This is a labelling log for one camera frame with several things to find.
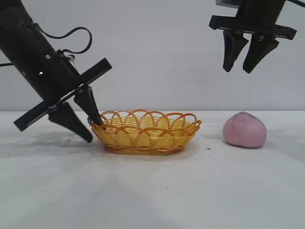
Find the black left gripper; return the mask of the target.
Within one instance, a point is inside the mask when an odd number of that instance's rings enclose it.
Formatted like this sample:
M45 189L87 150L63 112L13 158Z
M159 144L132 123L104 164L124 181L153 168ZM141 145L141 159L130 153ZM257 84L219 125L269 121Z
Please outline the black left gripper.
M4 54L43 100L14 122L18 129L24 131L43 116L49 115L51 122L71 130L90 143L92 134L66 101L73 97L90 120L101 125L103 122L89 85L112 68L108 60L104 58L79 74L62 51L38 53L13 48L5 49Z

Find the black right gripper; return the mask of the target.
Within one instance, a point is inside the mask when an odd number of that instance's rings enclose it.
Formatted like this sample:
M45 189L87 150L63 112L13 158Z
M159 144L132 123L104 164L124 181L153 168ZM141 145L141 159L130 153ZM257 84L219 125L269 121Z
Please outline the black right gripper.
M244 33L252 35L243 70L251 73L259 62L276 49L276 38L292 40L296 30L277 25L277 19L285 4L284 0L217 0L216 5L237 8L234 17L213 15L209 27L224 30L223 69L231 71L242 49L249 42Z

